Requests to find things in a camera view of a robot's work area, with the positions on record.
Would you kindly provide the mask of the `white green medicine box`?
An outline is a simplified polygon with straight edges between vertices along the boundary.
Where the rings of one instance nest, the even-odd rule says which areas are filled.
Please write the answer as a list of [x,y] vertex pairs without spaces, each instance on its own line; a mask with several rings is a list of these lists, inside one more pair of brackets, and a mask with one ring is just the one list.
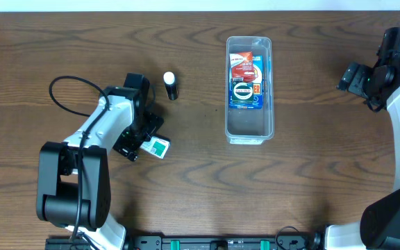
[[171,142],[158,136],[153,136],[148,142],[143,142],[140,148],[152,156],[163,159],[170,148]]

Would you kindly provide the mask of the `dark bottle white cap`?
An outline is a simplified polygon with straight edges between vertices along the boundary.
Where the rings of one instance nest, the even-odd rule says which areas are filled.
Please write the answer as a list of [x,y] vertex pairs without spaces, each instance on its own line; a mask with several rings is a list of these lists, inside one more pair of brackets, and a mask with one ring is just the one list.
[[173,72],[165,72],[163,74],[163,81],[167,91],[168,98],[172,101],[178,98],[178,87],[176,77]]

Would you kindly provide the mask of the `dark green round tin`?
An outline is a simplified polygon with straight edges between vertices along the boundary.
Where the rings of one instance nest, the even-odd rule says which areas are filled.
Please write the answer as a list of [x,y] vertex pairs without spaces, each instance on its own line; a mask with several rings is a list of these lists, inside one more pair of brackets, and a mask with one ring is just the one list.
[[232,82],[231,103],[247,105],[253,103],[253,83],[252,82]]

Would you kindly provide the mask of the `blue Kool Fever box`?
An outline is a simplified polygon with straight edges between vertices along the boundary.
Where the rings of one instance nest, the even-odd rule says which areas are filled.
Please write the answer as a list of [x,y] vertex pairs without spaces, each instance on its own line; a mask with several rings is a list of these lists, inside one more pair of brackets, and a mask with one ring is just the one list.
[[235,109],[261,109],[263,107],[263,92],[264,92],[264,79],[263,79],[263,56],[256,55],[253,56],[253,67],[256,78],[252,81],[253,83],[253,103],[247,105],[241,104],[232,104],[231,103],[231,85],[232,82],[237,80],[230,80],[229,83],[229,107]]

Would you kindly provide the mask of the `red white small box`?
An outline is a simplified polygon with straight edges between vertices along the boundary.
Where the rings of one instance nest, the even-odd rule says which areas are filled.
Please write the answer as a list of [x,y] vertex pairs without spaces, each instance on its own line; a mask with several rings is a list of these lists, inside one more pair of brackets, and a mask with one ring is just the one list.
[[252,82],[256,78],[251,51],[230,53],[229,62],[233,80]]

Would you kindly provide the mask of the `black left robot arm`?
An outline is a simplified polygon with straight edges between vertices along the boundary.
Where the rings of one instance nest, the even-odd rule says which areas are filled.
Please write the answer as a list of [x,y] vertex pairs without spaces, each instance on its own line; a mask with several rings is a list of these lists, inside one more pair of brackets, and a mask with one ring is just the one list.
[[137,150],[163,124],[147,102],[150,82],[129,73],[124,85],[100,90],[86,122],[62,142],[40,149],[37,217],[71,231],[69,239],[49,238],[46,249],[133,249],[134,241],[110,214],[108,154],[134,162]]

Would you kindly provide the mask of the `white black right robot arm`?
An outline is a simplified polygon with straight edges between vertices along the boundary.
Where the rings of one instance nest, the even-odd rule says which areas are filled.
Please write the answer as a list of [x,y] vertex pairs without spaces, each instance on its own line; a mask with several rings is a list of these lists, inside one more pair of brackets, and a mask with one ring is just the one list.
[[395,157],[392,192],[366,207],[359,222],[328,226],[324,249],[400,249],[400,26],[385,31],[376,55],[372,67],[351,63],[338,89],[362,97],[375,113],[389,114]]

